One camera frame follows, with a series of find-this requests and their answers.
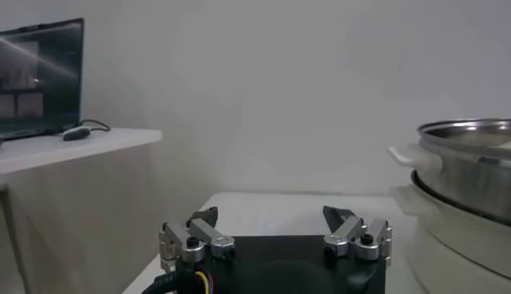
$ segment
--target white electric cooker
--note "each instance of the white electric cooker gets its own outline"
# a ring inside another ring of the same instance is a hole
[[[430,293],[511,293],[511,228],[448,205],[415,185],[391,190],[418,218],[407,260]]]

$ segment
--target black screw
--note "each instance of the black screw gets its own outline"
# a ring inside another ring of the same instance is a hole
[[[190,236],[186,239],[186,247],[188,248],[196,248],[199,247],[199,238]]]
[[[371,245],[373,244],[373,237],[369,234],[364,234],[360,237],[360,243],[362,243],[362,245]]]

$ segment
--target black cable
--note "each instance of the black cable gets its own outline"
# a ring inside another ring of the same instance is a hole
[[[166,273],[157,276],[154,282],[142,294],[164,294],[177,290],[176,273]]]
[[[91,119],[86,119],[86,120],[78,122],[78,126],[82,126],[82,125],[84,125],[87,122],[89,122],[89,123],[92,122],[94,124],[101,125],[103,127],[103,128],[91,128],[90,129],[91,131],[109,132],[111,130],[111,128],[107,124],[105,124],[104,122],[96,121],[96,120],[91,120]]]

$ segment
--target pot handle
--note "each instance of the pot handle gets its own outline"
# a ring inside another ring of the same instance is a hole
[[[401,166],[423,172],[439,173],[442,171],[442,159],[437,154],[423,149],[418,144],[389,147],[388,152]]]

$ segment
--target yellow wire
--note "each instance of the yellow wire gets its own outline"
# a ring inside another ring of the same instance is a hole
[[[206,294],[209,294],[209,282],[206,275],[204,275],[202,272],[195,272],[195,274],[202,279],[202,281],[204,282],[204,290],[206,291]]]

